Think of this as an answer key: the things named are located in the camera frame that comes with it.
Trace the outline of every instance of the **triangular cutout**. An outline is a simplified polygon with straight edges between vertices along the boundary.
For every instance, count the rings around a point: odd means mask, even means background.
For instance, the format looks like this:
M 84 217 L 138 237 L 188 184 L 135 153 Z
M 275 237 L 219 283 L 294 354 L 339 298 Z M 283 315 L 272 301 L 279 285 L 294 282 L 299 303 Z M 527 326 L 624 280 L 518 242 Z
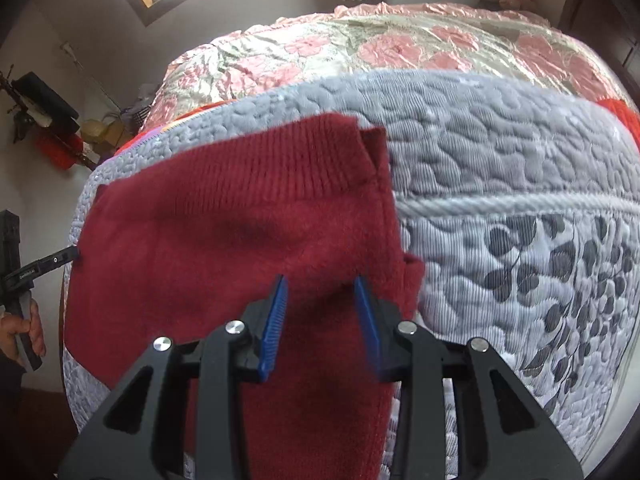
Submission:
M 110 430 L 136 434 L 140 431 L 146 395 L 151 384 L 153 368 L 142 368 L 127 385 L 127 389 L 104 418 L 104 425 Z
M 497 370 L 492 370 L 489 375 L 498 404 L 500 426 L 504 433 L 514 434 L 524 430 L 531 430 L 535 426 L 533 417 L 507 381 L 504 380 L 504 377 Z

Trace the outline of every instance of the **red sweater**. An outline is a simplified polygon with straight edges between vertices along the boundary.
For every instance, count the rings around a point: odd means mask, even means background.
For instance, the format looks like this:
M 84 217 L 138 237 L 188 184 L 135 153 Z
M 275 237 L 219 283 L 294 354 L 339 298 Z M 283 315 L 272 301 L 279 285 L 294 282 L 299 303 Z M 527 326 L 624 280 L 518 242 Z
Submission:
M 242 388 L 252 475 L 377 478 L 392 393 L 352 284 L 411 316 L 424 272 L 402 254 L 383 129 L 324 115 L 176 155 L 101 187 L 79 250 L 65 343 L 110 387 L 157 336 L 203 338 L 286 275 L 275 370 Z

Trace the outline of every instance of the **pink floral quilt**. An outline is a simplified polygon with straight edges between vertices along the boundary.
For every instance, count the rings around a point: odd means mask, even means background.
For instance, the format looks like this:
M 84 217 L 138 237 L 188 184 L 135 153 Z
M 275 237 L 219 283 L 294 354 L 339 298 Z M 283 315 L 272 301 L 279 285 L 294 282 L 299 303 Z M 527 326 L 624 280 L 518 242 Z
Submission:
M 590 47 L 526 12 L 458 4 L 337 7 L 281 18 L 184 53 L 169 65 L 143 131 L 207 104 L 357 70 L 453 69 L 531 81 L 636 109 Z

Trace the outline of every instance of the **sweater sleeve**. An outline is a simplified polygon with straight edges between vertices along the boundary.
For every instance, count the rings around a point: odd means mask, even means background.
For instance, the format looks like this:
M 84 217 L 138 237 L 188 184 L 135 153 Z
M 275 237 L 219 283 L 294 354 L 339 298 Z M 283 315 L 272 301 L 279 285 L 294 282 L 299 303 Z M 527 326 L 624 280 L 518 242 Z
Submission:
M 17 362 L 12 361 L 0 351 L 0 403 L 13 407 L 18 401 L 20 383 L 24 374 Z

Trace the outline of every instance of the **gray quilted bedspread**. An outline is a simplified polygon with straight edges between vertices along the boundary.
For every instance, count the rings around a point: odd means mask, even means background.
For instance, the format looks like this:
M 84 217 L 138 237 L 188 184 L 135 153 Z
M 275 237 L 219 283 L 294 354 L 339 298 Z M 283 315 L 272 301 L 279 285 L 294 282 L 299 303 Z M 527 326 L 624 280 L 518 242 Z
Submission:
M 107 161 L 80 197 L 71 243 L 99 184 L 330 110 L 386 127 L 402 246 L 426 263 L 418 321 L 459 343 L 487 338 L 583 458 L 632 337 L 640 286 L 640 156 L 626 128 L 592 103 L 459 72 L 382 71 L 278 88 L 197 115 Z M 64 375 L 82 427 L 108 390 L 68 351 Z M 453 476 L 450 388 L 446 397 Z

